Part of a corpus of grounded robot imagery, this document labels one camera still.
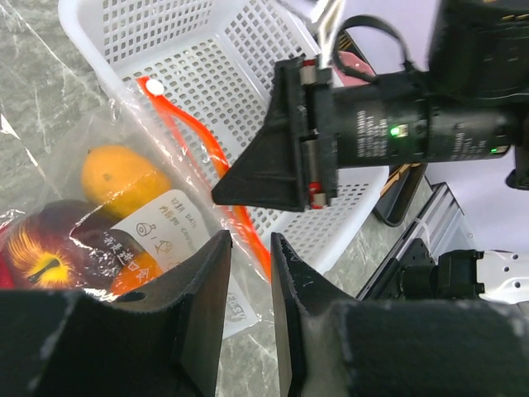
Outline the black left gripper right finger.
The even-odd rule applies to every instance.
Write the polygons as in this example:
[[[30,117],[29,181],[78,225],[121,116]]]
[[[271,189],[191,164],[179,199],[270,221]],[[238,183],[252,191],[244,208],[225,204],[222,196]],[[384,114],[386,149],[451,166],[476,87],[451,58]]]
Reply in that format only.
[[[358,300],[271,237],[283,396],[525,396],[528,321],[483,300]]]

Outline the red bell pepper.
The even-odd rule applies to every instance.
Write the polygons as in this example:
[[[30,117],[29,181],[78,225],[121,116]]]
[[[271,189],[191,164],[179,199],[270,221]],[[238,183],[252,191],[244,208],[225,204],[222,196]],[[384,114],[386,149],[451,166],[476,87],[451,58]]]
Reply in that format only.
[[[12,279],[12,275],[10,273],[10,270],[7,266],[7,262],[5,260],[5,257],[3,255],[3,248],[5,245],[5,239],[1,239],[1,253],[0,253],[0,288],[1,289],[14,289],[14,282]]]

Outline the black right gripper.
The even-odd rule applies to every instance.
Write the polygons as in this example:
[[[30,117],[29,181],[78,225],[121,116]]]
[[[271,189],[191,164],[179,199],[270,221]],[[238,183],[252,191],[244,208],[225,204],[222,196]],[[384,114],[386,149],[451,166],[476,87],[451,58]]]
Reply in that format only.
[[[462,103],[426,92],[404,72],[336,88],[330,69],[306,65],[303,88],[305,208],[331,203],[340,169],[491,160],[519,142],[518,104]]]

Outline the orange lemon fruit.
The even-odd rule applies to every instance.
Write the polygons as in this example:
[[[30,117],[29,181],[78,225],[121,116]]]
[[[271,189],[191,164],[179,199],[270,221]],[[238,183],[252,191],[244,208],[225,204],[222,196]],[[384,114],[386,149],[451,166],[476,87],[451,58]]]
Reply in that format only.
[[[172,188],[169,177],[144,156],[126,146],[88,150],[81,171],[86,199],[123,219]]]

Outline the dark red apple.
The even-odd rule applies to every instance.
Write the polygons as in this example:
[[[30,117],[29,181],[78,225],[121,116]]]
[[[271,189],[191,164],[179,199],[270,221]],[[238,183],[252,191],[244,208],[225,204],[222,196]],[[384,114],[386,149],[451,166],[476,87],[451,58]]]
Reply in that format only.
[[[110,289],[141,252],[117,219],[90,203],[46,204],[7,229],[1,258],[21,289]]]

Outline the clear zip bag orange zipper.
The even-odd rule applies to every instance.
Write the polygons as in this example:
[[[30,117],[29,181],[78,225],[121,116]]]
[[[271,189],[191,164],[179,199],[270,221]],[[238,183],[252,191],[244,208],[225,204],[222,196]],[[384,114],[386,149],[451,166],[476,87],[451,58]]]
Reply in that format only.
[[[220,208],[211,185],[226,171],[220,139],[248,134],[255,96],[206,29],[215,1],[92,1],[64,19],[98,33],[99,79],[109,102],[64,113],[38,93],[21,115],[25,140],[1,120],[1,287],[83,290],[112,301],[195,254],[217,231],[234,241],[224,334],[271,323],[270,257],[243,208]]]

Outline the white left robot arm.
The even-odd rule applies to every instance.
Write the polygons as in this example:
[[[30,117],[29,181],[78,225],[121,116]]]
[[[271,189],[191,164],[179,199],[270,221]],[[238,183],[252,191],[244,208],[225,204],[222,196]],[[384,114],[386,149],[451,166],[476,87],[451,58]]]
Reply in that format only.
[[[1,293],[4,396],[212,396],[231,235],[114,303],[79,291]],[[406,254],[354,299],[272,237],[283,396],[525,396],[528,257],[458,250]]]

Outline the green orange mango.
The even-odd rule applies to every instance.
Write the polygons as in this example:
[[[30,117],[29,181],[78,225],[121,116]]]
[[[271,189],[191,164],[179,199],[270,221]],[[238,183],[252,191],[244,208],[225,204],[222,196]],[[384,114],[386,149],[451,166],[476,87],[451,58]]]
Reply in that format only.
[[[136,255],[133,261],[122,268],[112,282],[110,292],[122,295],[156,279],[164,272],[156,260],[147,252]]]

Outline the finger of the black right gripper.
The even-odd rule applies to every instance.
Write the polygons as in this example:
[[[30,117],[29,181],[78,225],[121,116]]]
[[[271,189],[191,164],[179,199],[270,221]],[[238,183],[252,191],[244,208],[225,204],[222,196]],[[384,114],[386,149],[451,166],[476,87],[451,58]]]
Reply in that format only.
[[[212,189],[214,203],[289,212],[326,206],[326,71],[316,58],[282,60],[261,128]]]

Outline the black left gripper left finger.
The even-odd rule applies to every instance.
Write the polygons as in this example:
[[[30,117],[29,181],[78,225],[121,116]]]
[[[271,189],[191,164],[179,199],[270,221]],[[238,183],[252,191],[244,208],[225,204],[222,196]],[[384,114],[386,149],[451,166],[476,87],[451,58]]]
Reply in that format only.
[[[214,395],[231,249],[231,234],[217,232],[111,303],[77,290],[3,290],[2,395]]]

